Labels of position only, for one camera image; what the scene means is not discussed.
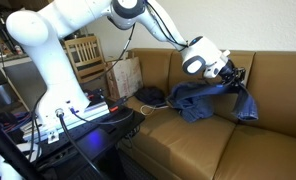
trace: floor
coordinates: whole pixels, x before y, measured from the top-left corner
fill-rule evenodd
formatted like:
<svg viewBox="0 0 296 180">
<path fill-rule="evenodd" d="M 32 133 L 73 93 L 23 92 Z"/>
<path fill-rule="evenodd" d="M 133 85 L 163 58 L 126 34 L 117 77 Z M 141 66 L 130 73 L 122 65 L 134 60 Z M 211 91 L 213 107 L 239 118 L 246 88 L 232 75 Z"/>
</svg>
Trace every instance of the floor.
<svg viewBox="0 0 296 180">
<path fill-rule="evenodd" d="M 157 180 L 153 175 L 132 160 L 127 154 L 119 151 L 121 163 L 127 176 L 127 180 Z M 75 180 L 100 180 L 100 178 L 89 167 Z"/>
</svg>

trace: white wall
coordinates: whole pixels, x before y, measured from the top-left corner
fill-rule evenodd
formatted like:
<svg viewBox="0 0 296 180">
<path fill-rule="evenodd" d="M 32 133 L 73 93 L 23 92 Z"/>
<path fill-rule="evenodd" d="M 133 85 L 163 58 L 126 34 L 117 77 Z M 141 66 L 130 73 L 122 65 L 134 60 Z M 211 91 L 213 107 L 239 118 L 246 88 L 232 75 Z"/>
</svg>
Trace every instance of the white wall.
<svg viewBox="0 0 296 180">
<path fill-rule="evenodd" d="M 203 35 L 220 49 L 296 51 L 296 1 L 159 0 L 184 39 Z M 87 26 L 101 40 L 106 59 L 118 57 L 130 30 L 120 31 L 103 17 Z M 129 48 L 172 48 L 140 24 Z"/>
</svg>

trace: black table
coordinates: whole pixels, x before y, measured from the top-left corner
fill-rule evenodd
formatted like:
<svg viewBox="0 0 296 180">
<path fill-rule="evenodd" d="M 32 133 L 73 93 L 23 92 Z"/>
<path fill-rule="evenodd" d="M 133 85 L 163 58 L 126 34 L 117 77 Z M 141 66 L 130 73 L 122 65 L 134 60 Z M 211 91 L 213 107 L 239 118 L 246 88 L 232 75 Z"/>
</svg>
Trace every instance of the black table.
<svg viewBox="0 0 296 180">
<path fill-rule="evenodd" d="M 87 157 L 93 160 L 110 179 L 123 179 L 124 175 L 115 144 L 138 127 L 144 116 L 122 107 L 119 112 L 103 121 L 113 122 L 125 117 L 128 118 L 120 123 L 104 125 L 84 123 L 69 130 Z M 43 175 L 47 174 L 49 179 L 53 175 L 58 179 L 75 179 L 89 166 L 68 141 L 65 133 L 60 134 L 58 142 L 47 144 L 46 141 L 42 141 L 39 145 L 42 147 L 43 155 L 37 162 L 37 169 Z"/>
</svg>

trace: black cable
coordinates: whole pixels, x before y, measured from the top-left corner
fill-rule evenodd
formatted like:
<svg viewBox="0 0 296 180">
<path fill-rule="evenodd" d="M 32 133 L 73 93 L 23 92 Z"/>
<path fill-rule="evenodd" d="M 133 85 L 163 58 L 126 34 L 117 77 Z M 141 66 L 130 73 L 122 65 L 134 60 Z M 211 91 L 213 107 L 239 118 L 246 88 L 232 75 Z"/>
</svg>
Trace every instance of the black cable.
<svg viewBox="0 0 296 180">
<path fill-rule="evenodd" d="M 130 131 L 124 138 L 121 140 L 121 143 L 128 149 L 132 149 L 133 143 L 132 138 L 137 135 L 140 131 L 140 125 L 134 128 L 132 131 Z M 129 142 L 129 145 L 126 144 L 123 140 L 126 139 Z"/>
<path fill-rule="evenodd" d="M 173 42 L 173 43 L 175 43 L 175 44 L 177 44 L 177 45 L 179 45 L 179 46 L 182 46 L 182 47 L 184 47 L 184 49 L 187 48 L 188 46 L 187 46 L 186 44 L 180 44 L 180 43 L 178 43 L 178 42 L 176 41 L 176 39 L 173 37 L 173 35 L 172 35 L 171 32 L 169 31 L 168 27 L 166 26 L 165 22 L 162 20 L 162 18 L 160 17 L 160 15 L 158 14 L 158 12 L 156 11 L 156 9 L 155 9 L 155 8 L 154 8 L 154 7 L 148 2 L 148 1 L 146 1 L 146 2 L 147 2 L 147 4 L 149 5 L 149 7 L 154 11 L 154 13 L 158 16 L 158 18 L 160 19 L 160 21 L 162 22 L 163 26 L 166 28 L 168 34 L 171 36 L 172 39 L 170 39 L 170 38 L 166 35 L 166 33 L 163 31 L 163 28 L 161 27 L 161 25 L 159 24 L 158 20 L 156 19 L 156 22 L 157 22 L 157 24 L 158 24 L 158 26 L 159 26 L 161 32 L 164 34 L 164 36 L 165 36 L 170 42 Z"/>
<path fill-rule="evenodd" d="M 33 117 L 32 121 L 34 121 L 35 124 L 36 124 L 37 132 L 38 132 L 38 143 L 40 143 L 41 142 L 41 137 L 40 137 L 39 125 L 37 123 L 37 118 Z M 35 162 L 34 162 L 35 166 L 37 165 L 37 160 L 38 160 L 38 157 L 39 157 L 40 150 L 41 150 L 41 147 L 40 147 L 40 144 L 38 144 L 37 156 L 36 156 L 36 159 L 35 159 Z"/>
<path fill-rule="evenodd" d="M 82 121 L 85 121 L 85 122 L 87 122 L 87 123 L 93 123 L 93 124 L 99 124 L 99 125 L 102 124 L 102 125 L 103 125 L 103 124 L 116 124 L 116 123 L 120 123 L 120 122 L 122 122 L 122 121 L 128 119 L 130 116 L 132 116 L 132 115 L 134 114 L 134 110 L 131 109 L 131 112 L 130 112 L 126 117 L 121 118 L 121 119 L 118 119 L 118 120 L 116 120 L 116 121 L 111 121 L 111 122 L 93 122 L 93 120 L 96 120 L 96 119 L 87 120 L 87 119 L 84 119 L 84 118 L 78 116 L 76 113 L 72 113 L 72 114 L 75 115 L 78 119 L 80 119 L 80 120 L 82 120 Z"/>
<path fill-rule="evenodd" d="M 109 69 L 107 69 L 104 73 L 102 73 L 101 75 L 99 75 L 98 77 L 96 77 L 94 80 L 100 79 L 100 78 L 102 78 L 103 76 L 105 76 L 109 71 L 111 71 L 111 70 L 114 68 L 114 66 L 115 66 L 120 60 L 122 60 L 122 57 L 123 57 L 123 55 L 125 54 L 125 52 L 127 51 L 128 46 L 129 46 L 129 44 L 130 44 L 130 41 L 131 41 L 132 35 L 133 35 L 133 33 L 134 33 L 134 30 L 135 30 L 135 26 L 136 26 L 136 24 L 134 24 L 134 25 L 132 26 L 131 33 L 130 33 L 130 36 L 129 36 L 129 38 L 128 38 L 128 41 L 127 41 L 127 43 L 126 43 L 124 49 L 122 50 L 122 52 L 121 52 L 119 58 L 115 61 L 114 65 L 112 65 Z"/>
<path fill-rule="evenodd" d="M 34 123 L 34 119 L 36 119 L 36 109 L 37 109 L 37 105 L 39 103 L 39 101 L 41 100 L 41 98 L 44 96 L 45 93 L 43 93 L 36 101 L 35 105 L 34 105 L 34 108 L 31 112 L 31 139 L 30 139 L 30 151 L 29 151 L 29 156 L 28 156 L 28 160 L 30 161 L 31 160 L 31 156 L 32 156 L 32 150 L 33 150 L 33 147 L 34 147 L 34 142 L 35 142 L 35 123 Z"/>
<path fill-rule="evenodd" d="M 104 175 L 99 171 L 99 169 L 97 169 L 97 167 L 92 163 L 92 161 L 86 156 L 86 154 L 79 148 L 79 146 L 77 145 L 77 143 L 75 142 L 75 140 L 72 139 L 72 137 L 70 136 L 67 126 L 64 122 L 64 115 L 63 113 L 59 113 L 58 118 L 60 120 L 61 126 L 67 136 L 67 138 L 69 139 L 70 143 L 76 148 L 76 150 L 79 152 L 79 154 L 87 161 L 87 163 L 97 172 L 97 174 L 101 177 L 101 179 L 104 179 Z"/>
</svg>

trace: couch cushion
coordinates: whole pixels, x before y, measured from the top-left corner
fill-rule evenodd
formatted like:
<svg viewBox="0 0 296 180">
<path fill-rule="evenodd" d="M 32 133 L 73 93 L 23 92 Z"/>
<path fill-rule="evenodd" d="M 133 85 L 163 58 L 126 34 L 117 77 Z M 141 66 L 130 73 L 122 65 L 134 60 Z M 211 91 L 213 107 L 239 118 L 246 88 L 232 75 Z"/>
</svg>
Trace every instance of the couch cushion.
<svg viewBox="0 0 296 180">
<path fill-rule="evenodd" d="M 215 179 L 296 179 L 296 138 L 237 125 Z"/>
<path fill-rule="evenodd" d="M 164 109 L 141 124 L 133 144 L 182 179 L 212 179 L 234 127 L 218 116 L 189 124 Z"/>
<path fill-rule="evenodd" d="M 140 151 L 138 148 L 132 146 L 131 151 L 129 151 L 129 147 L 122 148 L 123 151 L 128 151 L 128 155 L 130 155 L 136 162 L 145 168 L 148 172 L 151 172 L 154 177 L 160 180 L 181 180 L 176 174 L 166 169 L 164 166 L 156 162 L 155 159 L 149 157 L 145 152 Z"/>
<path fill-rule="evenodd" d="M 132 108 L 133 110 L 142 113 L 149 118 L 149 116 L 157 113 L 158 111 L 164 109 L 164 107 L 153 109 L 152 106 L 146 106 L 145 103 L 139 101 L 135 96 L 132 96 L 128 99 L 126 103 L 127 107 Z"/>
<path fill-rule="evenodd" d="M 296 137 L 296 52 L 257 52 L 247 87 L 259 115 L 247 125 Z"/>
<path fill-rule="evenodd" d="M 155 86 L 168 93 L 170 57 L 174 49 L 138 48 L 129 51 L 129 56 L 139 57 L 143 85 Z"/>
</svg>

